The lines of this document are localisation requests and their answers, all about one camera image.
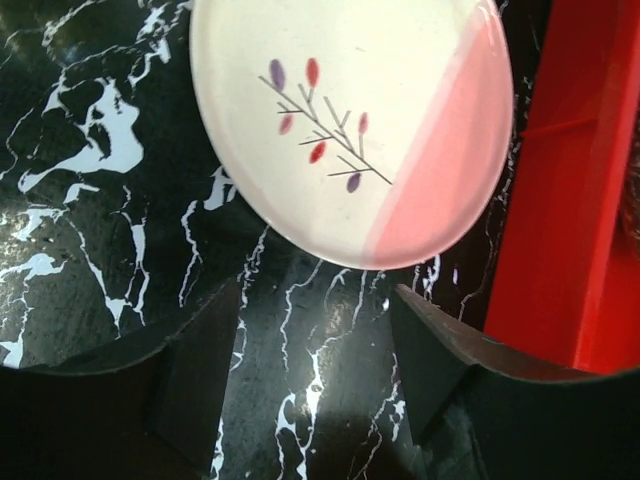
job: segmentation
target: pink stripe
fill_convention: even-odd
[[[394,268],[443,252],[482,213],[504,165],[512,85],[499,19],[473,14],[365,245]]]

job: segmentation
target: ceramic plate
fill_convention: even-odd
[[[502,171],[513,87],[491,0],[197,0],[191,62],[240,193],[331,262],[442,252]]]

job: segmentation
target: red tray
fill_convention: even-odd
[[[485,333],[566,366],[640,365],[640,261],[617,229],[640,1],[554,3]]]

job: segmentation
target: plate rim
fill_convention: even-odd
[[[196,77],[201,75],[202,74],[201,72],[203,71],[209,71],[209,69],[201,68],[201,65],[204,63],[204,61],[203,61],[202,54],[200,53],[201,47],[199,44],[204,43],[201,41],[201,39],[205,36],[204,28],[206,28],[206,23],[204,22],[204,19],[206,18],[206,15],[205,15],[206,9],[213,8],[212,5],[214,5],[214,3],[218,0],[193,0],[193,1],[194,1],[194,5],[191,11],[191,18],[189,22],[189,62],[191,67],[191,82],[193,84],[194,94],[196,97],[200,118],[202,119],[203,126],[205,128],[207,137],[209,139],[209,143],[211,145],[211,148],[214,151],[214,155],[216,156],[216,159],[220,162],[220,165],[224,168],[224,170],[230,177],[231,181],[237,188],[238,193],[240,193],[242,198],[258,214],[258,216],[262,218],[266,222],[266,224],[269,225],[270,228],[275,230],[279,235],[284,237],[287,241],[289,241],[291,244],[293,244],[297,248],[317,257],[318,259],[327,261],[329,263],[333,263],[335,265],[343,266],[346,268],[360,269],[360,270],[398,270],[398,269],[408,268],[408,267],[412,267],[412,266],[424,263],[425,261],[446,252],[453,245],[458,243],[467,233],[469,233],[469,231],[473,228],[473,226],[478,222],[483,212],[485,211],[486,207],[490,204],[490,201],[493,198],[493,192],[495,192],[495,189],[502,176],[502,173],[504,172],[505,165],[507,164],[507,156],[508,156],[509,148],[511,145],[511,137],[512,137],[512,130],[513,130],[512,128],[506,130],[506,141],[505,141],[504,154],[503,154],[504,160],[501,163],[502,167],[500,169],[496,169],[494,175],[492,175],[493,178],[491,179],[491,182],[490,182],[491,183],[490,191],[492,193],[488,196],[488,198],[485,201],[478,202],[479,207],[475,208],[473,213],[468,215],[467,217],[468,221],[464,222],[465,228],[460,228],[455,235],[449,236],[447,241],[442,241],[437,245],[433,244],[430,249],[425,248],[424,254],[423,255],[421,254],[420,257],[415,256],[414,258],[414,256],[409,255],[412,258],[411,262],[398,262],[398,261],[393,261],[392,259],[389,259],[386,262],[385,261],[374,262],[374,261],[368,261],[370,260],[370,257],[366,255],[362,255],[360,257],[360,260],[361,260],[360,262],[350,261],[347,258],[336,258],[335,256],[327,255],[325,252],[320,251],[321,249],[313,248],[312,246],[306,245],[306,242],[304,241],[304,239],[302,239],[303,241],[297,241],[296,239],[292,238],[292,236],[288,235],[287,232],[282,231],[276,225],[277,222],[273,222],[268,215],[263,214],[262,208],[257,207],[257,204],[259,202],[257,202],[256,199],[253,198],[253,195],[251,194],[247,195],[244,188],[240,187],[236,183],[234,178],[235,175],[232,173],[232,171],[234,171],[235,168],[233,167],[233,165],[231,166],[227,165],[227,163],[224,161],[222,156],[218,154],[218,150],[216,149],[216,145],[213,138],[215,136],[214,130],[216,130],[216,127],[214,126],[214,124],[217,124],[217,121],[214,118],[215,115],[213,114],[213,112],[209,111],[213,109],[207,107],[207,102],[204,99],[204,96],[205,96],[204,88],[200,86],[201,82],[199,82],[196,79]],[[514,84],[513,84],[513,70],[512,70],[512,64],[511,64],[509,48],[508,48],[509,45],[507,43],[506,34],[504,31],[504,26],[501,21],[501,16],[498,11],[498,7],[495,5],[495,3],[492,0],[481,0],[481,1],[484,4],[489,5],[490,11],[488,12],[487,16],[492,18],[493,21],[497,20],[497,23],[499,24],[500,28],[497,28],[499,41],[497,43],[499,43],[500,47],[504,47],[505,56],[509,59],[509,61],[506,62],[507,70],[509,72],[509,82],[508,82],[509,89],[507,92],[508,95],[505,94],[505,98],[507,99],[507,103],[510,107],[509,110],[511,112],[511,114],[509,115],[510,117],[509,123],[513,125]]]

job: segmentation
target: black marble surface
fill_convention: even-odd
[[[362,272],[295,248],[236,194],[198,115],[191,1],[4,0],[0,362],[55,365],[152,322],[178,325],[236,277],[212,478],[419,478],[388,293],[408,283],[482,326],[549,1],[499,2],[515,121],[482,218],[415,268]]]

